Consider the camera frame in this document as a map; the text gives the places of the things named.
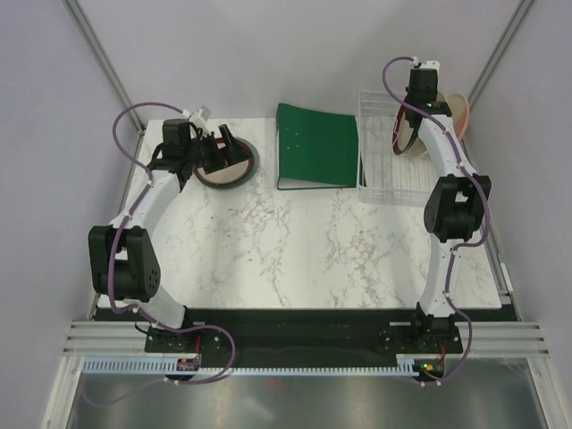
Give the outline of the pink and cream plate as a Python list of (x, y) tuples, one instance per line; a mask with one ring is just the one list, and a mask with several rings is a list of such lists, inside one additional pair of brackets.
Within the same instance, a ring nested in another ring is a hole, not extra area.
[(450, 94), (446, 101), (452, 113), (454, 130), (458, 140), (462, 140), (467, 132), (470, 120), (470, 104), (462, 94)]

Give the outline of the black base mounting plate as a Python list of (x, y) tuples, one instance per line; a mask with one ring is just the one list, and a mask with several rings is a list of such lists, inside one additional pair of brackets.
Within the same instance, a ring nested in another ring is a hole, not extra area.
[(419, 309), (206, 309), (187, 311), (185, 327), (217, 325), (238, 351), (336, 348), (383, 354), (464, 351), (455, 315), (435, 318)]

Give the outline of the dark rimmed beige plate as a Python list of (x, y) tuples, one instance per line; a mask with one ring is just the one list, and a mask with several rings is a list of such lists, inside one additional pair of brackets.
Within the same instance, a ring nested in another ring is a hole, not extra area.
[(408, 150), (413, 145), (416, 137), (418, 137), (417, 133), (406, 120), (406, 109), (403, 105), (400, 105), (392, 130), (391, 147), (393, 154), (396, 156), (409, 156)]

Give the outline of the red rimmed cream plate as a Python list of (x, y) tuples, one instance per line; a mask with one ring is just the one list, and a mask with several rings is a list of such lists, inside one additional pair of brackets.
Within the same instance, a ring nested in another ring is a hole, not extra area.
[(243, 162), (228, 166), (221, 171), (202, 175), (202, 171), (195, 177), (205, 186), (212, 189), (233, 189), (243, 185), (242, 178), (245, 176), (251, 162)]

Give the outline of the left aluminium corner post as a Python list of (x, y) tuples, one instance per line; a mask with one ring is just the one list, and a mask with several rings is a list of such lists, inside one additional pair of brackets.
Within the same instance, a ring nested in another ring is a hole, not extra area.
[(121, 106), (123, 108), (127, 108), (132, 105), (133, 102), (131, 101), (119, 74), (115, 70), (113, 63), (105, 51), (105, 48), (95, 32), (86, 12), (82, 8), (80, 1), (63, 0), (62, 4), (70, 15), (74, 25), (80, 32), (88, 50), (95, 57), (97, 65), (104, 74), (107, 83), (110, 85)]

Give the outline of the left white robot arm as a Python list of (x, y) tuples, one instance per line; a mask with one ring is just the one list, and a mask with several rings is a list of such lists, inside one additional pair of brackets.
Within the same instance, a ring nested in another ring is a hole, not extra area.
[(215, 189), (231, 189), (250, 180), (259, 154), (227, 125), (208, 132), (196, 120), (169, 119), (162, 140), (144, 166), (145, 181), (124, 211), (88, 233), (93, 288), (108, 298), (116, 314), (134, 311), (166, 329), (165, 341), (186, 351), (196, 341), (184, 322), (187, 309), (162, 284), (152, 235), (169, 205), (191, 178)]

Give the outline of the aluminium corner post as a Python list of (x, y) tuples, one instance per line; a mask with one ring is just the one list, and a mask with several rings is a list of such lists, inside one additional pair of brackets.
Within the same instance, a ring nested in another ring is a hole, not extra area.
[(70, 15), (74, 25), (80, 32), (88, 50), (95, 57), (97, 65), (104, 74), (107, 83), (110, 85), (121, 106), (123, 108), (127, 108), (132, 105), (133, 102), (131, 101), (119, 74), (115, 70), (113, 63), (105, 51), (105, 48), (95, 32), (86, 12), (82, 8), (80, 1), (63, 0), (62, 4)]
[(474, 86), (469, 92), (468, 102), (470, 105), (474, 105), (482, 95), (486, 85), (499, 67), (501, 60), (536, 3), (536, 0), (520, 0), (517, 3), (516, 9), (511, 14), (504, 30), (501, 32), (493, 50), (489, 54), (483, 69), (480, 71)]

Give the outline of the grey-blue plate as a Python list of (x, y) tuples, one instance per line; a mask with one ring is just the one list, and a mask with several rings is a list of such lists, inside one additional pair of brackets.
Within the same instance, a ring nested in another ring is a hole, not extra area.
[(259, 165), (260, 165), (260, 156), (259, 153), (256, 149), (256, 147), (250, 143), (249, 141), (242, 139), (241, 140), (242, 143), (244, 143), (246, 145), (246, 148), (249, 150), (249, 152), (251, 153), (252, 157), (251, 157), (251, 163), (250, 163), (250, 167), (248, 168), (245, 176), (242, 178), (242, 184), (248, 182), (249, 180), (251, 180), (257, 173)]

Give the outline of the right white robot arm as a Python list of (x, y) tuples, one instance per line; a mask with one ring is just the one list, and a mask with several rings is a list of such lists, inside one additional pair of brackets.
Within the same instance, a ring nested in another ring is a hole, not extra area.
[(437, 99), (438, 77), (438, 63), (414, 64), (404, 107), (406, 120), (425, 145), (437, 175), (424, 210), (431, 253), (419, 307), (427, 317), (444, 319), (456, 313), (452, 295), (463, 251), (482, 243), (474, 242), (473, 236), (489, 222), (486, 201), (492, 184), (462, 152), (449, 105)]

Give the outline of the right aluminium corner post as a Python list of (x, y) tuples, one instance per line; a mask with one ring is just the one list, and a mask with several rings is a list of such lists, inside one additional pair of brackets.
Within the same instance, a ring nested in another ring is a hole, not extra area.
[(470, 105), (474, 105), (482, 95), (486, 85), (499, 67), (501, 60), (536, 3), (536, 0), (520, 0), (517, 3), (516, 9), (511, 14), (504, 30), (501, 32), (493, 50), (489, 54), (483, 69), (480, 71), (474, 86), (469, 92), (468, 102)]

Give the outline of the aluminium frame rail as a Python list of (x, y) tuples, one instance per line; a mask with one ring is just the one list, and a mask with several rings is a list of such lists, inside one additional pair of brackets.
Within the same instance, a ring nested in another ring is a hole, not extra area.
[[(133, 322), (73, 322), (65, 356), (141, 356), (146, 340)], [(472, 358), (546, 358), (540, 326), (532, 322), (474, 322)]]

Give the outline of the pale green plate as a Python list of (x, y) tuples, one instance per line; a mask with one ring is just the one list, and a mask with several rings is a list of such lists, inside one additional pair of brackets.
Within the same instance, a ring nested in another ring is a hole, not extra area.
[[(436, 99), (438, 102), (445, 102), (446, 101), (446, 97), (440, 91), (437, 92)], [(428, 153), (428, 151), (427, 151), (423, 141), (419, 137), (416, 137), (415, 140), (413, 141), (413, 145), (408, 150), (408, 155), (409, 156), (426, 156), (427, 153)]]

